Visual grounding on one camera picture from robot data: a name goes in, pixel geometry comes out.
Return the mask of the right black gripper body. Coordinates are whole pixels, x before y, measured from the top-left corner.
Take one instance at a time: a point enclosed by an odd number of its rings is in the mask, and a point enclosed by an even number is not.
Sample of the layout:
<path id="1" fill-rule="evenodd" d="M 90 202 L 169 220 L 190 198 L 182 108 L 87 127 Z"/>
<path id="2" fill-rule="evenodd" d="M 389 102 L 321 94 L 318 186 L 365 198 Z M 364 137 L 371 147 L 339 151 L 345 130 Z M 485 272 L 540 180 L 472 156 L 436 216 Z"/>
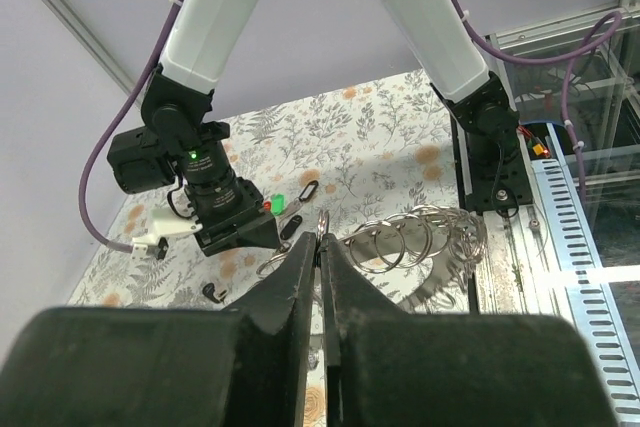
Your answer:
<path id="1" fill-rule="evenodd" d="M 203 229 L 195 234 L 207 257 L 239 247 L 236 229 L 264 214 L 264 198 L 256 186 L 242 177 L 227 187 L 194 190 L 194 211 Z"/>

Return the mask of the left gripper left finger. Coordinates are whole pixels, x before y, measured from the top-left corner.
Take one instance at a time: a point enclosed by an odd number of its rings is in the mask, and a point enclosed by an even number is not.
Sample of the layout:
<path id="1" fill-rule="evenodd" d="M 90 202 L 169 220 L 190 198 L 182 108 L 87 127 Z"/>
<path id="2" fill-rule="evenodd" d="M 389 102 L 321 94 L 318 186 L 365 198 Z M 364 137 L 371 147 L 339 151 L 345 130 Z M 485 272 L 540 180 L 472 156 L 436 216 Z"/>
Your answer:
<path id="1" fill-rule="evenodd" d="M 2 424 L 301 425 L 316 246 L 221 310 L 40 312 L 2 367 Z"/>

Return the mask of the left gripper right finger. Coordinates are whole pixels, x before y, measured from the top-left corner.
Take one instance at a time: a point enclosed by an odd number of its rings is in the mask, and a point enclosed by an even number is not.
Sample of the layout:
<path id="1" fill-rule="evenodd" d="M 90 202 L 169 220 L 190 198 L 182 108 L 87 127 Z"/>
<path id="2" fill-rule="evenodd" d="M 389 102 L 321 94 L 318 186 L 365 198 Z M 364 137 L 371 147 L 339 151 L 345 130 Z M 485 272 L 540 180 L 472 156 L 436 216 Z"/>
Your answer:
<path id="1" fill-rule="evenodd" d="M 319 246 L 331 426 L 613 426 L 585 341 L 546 315 L 410 314 Z"/>

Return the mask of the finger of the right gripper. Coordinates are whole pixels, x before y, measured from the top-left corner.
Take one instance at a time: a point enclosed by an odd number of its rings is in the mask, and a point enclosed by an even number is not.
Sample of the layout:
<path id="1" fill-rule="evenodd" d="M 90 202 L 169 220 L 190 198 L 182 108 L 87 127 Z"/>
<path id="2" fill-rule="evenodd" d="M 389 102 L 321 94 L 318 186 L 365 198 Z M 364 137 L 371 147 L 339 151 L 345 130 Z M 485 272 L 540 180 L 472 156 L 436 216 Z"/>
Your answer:
<path id="1" fill-rule="evenodd" d="M 278 247 L 278 227 L 271 214 L 252 219 L 236 229 L 236 243 L 239 247 L 276 249 Z"/>

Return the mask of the silver keyring holder with rings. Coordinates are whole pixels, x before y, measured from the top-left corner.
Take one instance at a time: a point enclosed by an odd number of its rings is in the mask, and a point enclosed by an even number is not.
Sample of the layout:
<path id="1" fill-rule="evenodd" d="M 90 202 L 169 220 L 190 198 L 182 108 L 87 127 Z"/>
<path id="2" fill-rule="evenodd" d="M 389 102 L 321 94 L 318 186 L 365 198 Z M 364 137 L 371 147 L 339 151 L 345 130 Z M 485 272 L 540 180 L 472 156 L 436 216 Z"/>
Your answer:
<path id="1" fill-rule="evenodd" d="M 466 313 L 469 281 L 487 250 L 481 217 L 418 205 L 361 224 L 342 240 L 352 266 L 410 313 Z"/>

